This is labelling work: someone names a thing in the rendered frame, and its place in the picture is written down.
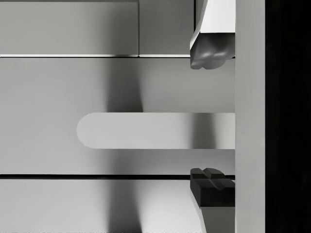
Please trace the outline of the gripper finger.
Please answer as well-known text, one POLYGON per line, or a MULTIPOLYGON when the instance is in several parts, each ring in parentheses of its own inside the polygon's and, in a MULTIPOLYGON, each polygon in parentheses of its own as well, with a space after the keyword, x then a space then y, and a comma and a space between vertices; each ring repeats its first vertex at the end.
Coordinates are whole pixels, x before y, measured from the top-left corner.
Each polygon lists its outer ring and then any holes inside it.
POLYGON ((214 168, 193 168, 190 190, 202 233, 235 233, 234 181, 214 168))
POLYGON ((216 69, 235 57, 235 0, 203 0, 190 40, 190 67, 216 69))

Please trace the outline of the white cabinet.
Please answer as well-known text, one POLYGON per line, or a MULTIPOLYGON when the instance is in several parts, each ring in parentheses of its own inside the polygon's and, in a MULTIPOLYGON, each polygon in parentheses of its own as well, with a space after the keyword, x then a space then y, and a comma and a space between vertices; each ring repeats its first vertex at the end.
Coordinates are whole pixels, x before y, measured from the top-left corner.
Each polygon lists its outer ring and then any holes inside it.
POLYGON ((202 233, 234 174, 235 58, 190 67, 203 0, 0 0, 0 233, 202 233))

